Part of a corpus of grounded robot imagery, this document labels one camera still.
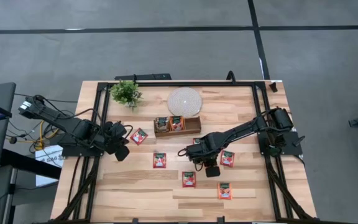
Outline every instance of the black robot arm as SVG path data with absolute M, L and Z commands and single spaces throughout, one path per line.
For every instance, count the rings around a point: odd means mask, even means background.
M 274 123 L 274 126 L 269 126 L 269 122 L 265 120 L 268 117 L 270 122 Z M 274 137 L 278 133 L 291 130 L 293 123 L 285 109 L 275 108 L 270 111 L 266 111 L 255 117 L 253 120 L 241 124 L 235 128 L 227 130 L 223 133 L 214 132 L 209 133 L 200 139 L 199 144 L 187 146 L 181 150 L 179 156 L 188 156 L 190 161 L 193 161 L 196 165 L 201 164 L 206 167 L 207 177 L 219 176 L 220 171 L 217 166 L 216 158 L 218 154 L 225 149 L 230 143 L 250 136 L 256 132 L 267 131 L 271 133 L 271 145 L 276 147 Z
M 29 119 L 41 119 L 64 131 L 65 141 L 58 144 L 66 149 L 83 152 L 95 151 L 94 155 L 103 155 L 103 151 L 109 154 L 116 153 L 118 161 L 123 161 L 129 154 L 125 144 L 128 140 L 122 136 L 127 132 L 120 123 L 107 122 L 98 125 L 87 119 L 76 118 L 63 114 L 57 108 L 52 109 L 45 105 L 45 98 L 40 95 L 28 96 L 19 108 L 19 113 Z

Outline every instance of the wooden tabletop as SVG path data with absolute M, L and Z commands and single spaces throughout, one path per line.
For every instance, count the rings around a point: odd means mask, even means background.
M 77 113 L 93 107 L 97 84 L 83 82 Z M 277 88 L 276 93 L 267 90 L 270 107 L 279 106 L 289 111 L 283 83 L 278 82 Z M 167 108 L 167 98 L 176 87 L 139 89 L 143 99 L 134 111 L 110 99 L 107 120 L 121 120 L 124 124 L 133 125 L 134 129 L 142 128 L 149 136 L 140 146 L 131 141 L 127 145 L 131 153 L 123 162 L 118 162 L 114 155 L 105 154 L 101 158 L 92 222 L 131 222 L 132 218 L 139 218 L 140 222 L 216 222 L 216 218 L 223 215 L 227 222 L 274 220 L 265 161 L 260 155 L 256 134 L 227 147 L 226 150 L 236 153 L 234 167 L 221 166 L 221 175 L 213 178 L 207 178 L 204 169 L 197 172 L 196 188 L 183 188 L 181 184 L 182 171 L 195 171 L 195 167 L 187 157 L 178 157 L 177 152 L 192 144 L 193 138 L 213 131 L 225 131 L 254 118 L 256 113 L 250 87 L 194 87 L 203 99 L 198 114 L 201 133 L 163 138 L 155 137 L 153 120 L 172 115 Z M 264 110 L 261 94 L 259 99 Z M 80 118 L 90 119 L 91 112 Z M 154 152 L 167 153 L 166 169 L 153 169 Z M 289 191 L 307 213 L 315 216 L 303 164 L 293 156 L 282 156 L 282 160 Z M 78 188 L 82 161 L 72 195 Z M 67 205 L 75 162 L 76 157 L 64 162 L 51 218 L 57 217 Z M 218 199 L 217 184 L 221 181 L 232 183 L 232 200 Z M 281 213 L 285 217 L 282 194 L 278 189 L 277 192 Z M 84 217 L 87 198 L 85 194 L 80 217 Z

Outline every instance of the concrete floor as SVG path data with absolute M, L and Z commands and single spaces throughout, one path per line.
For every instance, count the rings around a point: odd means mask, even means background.
M 257 0 L 255 8 L 260 26 L 358 25 L 358 1 Z M 0 29 L 251 25 L 247 1 L 240 0 L 0 0 Z M 284 81 L 296 128 L 306 136 L 306 172 L 318 216 L 358 223 L 358 129 L 347 124 L 358 116 L 358 30 L 261 36 L 270 77 Z M 76 100 L 83 80 L 133 73 L 223 79 L 228 70 L 237 79 L 262 79 L 252 31 L 0 34 L 0 83 L 16 82 L 16 92 L 28 95 Z M 30 129 L 37 122 L 18 115 L 22 100 L 15 97 L 12 122 Z M 5 147 L 28 154 L 27 145 Z M 29 174 L 19 180 L 35 182 Z M 14 223 L 46 221 L 53 193 L 17 207 Z

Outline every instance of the wooden box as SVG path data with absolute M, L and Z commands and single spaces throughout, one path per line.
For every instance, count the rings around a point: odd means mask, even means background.
M 201 120 L 199 116 L 196 118 L 184 118 L 184 119 L 185 119 L 186 129 L 181 131 L 171 131 L 171 127 L 170 127 L 170 131 L 164 133 L 158 133 L 154 123 L 155 137 L 176 136 L 182 134 L 196 134 L 201 132 Z

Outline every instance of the green plant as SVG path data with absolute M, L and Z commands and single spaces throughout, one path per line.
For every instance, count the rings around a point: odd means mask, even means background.
M 115 84 L 110 89 L 110 94 L 116 102 L 120 104 L 127 104 L 128 106 L 135 108 L 141 98 L 142 93 L 138 90 L 138 84 L 133 81 L 122 81 Z

